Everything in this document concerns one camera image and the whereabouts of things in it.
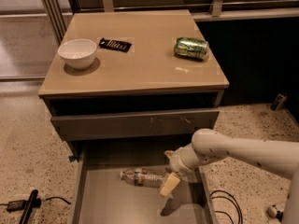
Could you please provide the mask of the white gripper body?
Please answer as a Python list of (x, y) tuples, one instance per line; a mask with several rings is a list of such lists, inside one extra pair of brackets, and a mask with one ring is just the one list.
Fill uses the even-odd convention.
[(181, 148), (173, 151), (169, 158), (169, 165), (173, 173), (179, 176), (186, 176), (192, 172), (192, 169), (184, 164), (181, 153)]

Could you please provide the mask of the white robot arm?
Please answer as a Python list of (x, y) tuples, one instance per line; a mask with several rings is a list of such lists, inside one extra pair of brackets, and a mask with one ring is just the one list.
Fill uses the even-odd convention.
[(210, 129), (200, 129), (192, 141), (164, 153), (171, 174), (160, 187), (168, 196), (185, 176), (197, 167), (231, 157), (291, 181), (281, 224), (299, 224), (299, 143), (262, 139), (231, 138)]

